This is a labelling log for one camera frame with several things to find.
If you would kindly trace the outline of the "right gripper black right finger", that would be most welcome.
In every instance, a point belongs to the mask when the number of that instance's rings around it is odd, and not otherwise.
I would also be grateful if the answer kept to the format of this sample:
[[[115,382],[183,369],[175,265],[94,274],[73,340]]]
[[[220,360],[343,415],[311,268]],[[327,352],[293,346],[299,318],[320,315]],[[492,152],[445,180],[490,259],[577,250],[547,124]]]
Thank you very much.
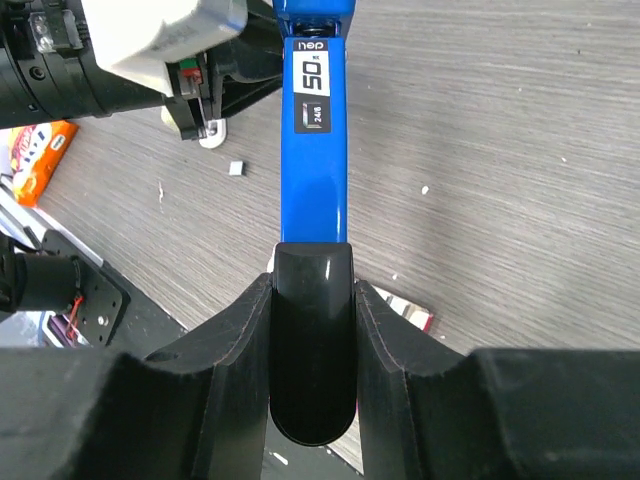
[[[369,479],[635,479],[639,355],[461,355],[356,287],[358,413]]]

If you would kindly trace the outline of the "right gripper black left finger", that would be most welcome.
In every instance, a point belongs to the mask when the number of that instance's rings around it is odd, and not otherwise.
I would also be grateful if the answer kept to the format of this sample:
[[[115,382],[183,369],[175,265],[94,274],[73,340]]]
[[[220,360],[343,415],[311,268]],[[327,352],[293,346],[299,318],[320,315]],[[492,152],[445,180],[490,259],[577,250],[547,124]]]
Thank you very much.
[[[5,479],[256,479],[268,405],[271,278],[139,358],[113,348],[1,353]]]

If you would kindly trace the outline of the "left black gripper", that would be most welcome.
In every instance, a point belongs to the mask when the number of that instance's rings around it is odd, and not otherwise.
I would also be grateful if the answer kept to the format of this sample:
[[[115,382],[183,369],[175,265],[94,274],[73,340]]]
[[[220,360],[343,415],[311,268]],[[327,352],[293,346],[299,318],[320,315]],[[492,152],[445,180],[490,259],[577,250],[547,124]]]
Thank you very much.
[[[168,65],[173,95],[164,100],[183,140],[206,136],[212,120],[228,119],[282,87],[283,40],[270,1],[249,1],[236,37]]]

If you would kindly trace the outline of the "white beige stapler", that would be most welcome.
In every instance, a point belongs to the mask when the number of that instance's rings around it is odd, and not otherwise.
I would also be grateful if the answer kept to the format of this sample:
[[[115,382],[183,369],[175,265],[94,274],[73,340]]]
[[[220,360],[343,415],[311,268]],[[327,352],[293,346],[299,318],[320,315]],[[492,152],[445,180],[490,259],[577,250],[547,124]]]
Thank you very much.
[[[179,131],[178,125],[165,106],[161,108],[160,115],[163,123],[167,127],[175,132]],[[216,149],[220,147],[227,138],[227,120],[212,120],[205,127],[205,131],[206,136],[199,139],[200,146],[208,150]]]

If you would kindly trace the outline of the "small grey staple strip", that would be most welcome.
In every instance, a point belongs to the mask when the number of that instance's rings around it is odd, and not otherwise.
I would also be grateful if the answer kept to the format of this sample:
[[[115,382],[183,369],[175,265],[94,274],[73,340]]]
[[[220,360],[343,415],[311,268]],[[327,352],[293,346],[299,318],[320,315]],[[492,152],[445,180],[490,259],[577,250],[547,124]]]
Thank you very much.
[[[229,165],[230,176],[244,176],[246,164],[244,161],[236,160],[232,161]]]

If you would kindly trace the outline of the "blue stapler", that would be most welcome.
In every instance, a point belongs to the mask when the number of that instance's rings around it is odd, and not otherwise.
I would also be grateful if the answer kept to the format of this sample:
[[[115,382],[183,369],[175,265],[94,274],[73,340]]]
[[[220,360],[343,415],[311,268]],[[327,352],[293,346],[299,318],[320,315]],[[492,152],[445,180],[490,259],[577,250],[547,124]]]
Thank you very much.
[[[284,49],[270,410],[285,437],[309,447],[340,438],[356,412],[346,70],[355,10],[352,1],[274,5]]]

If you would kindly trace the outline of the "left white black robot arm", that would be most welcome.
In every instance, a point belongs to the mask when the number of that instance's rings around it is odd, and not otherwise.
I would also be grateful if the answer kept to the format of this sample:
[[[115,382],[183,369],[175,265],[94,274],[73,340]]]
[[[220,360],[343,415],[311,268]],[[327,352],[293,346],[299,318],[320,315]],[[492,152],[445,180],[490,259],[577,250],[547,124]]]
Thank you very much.
[[[1,4],[1,126],[21,127],[164,106],[184,140],[205,138],[282,86],[283,41],[264,1],[247,2],[236,37],[196,54],[202,83],[187,96],[160,92],[101,69],[79,1]]]

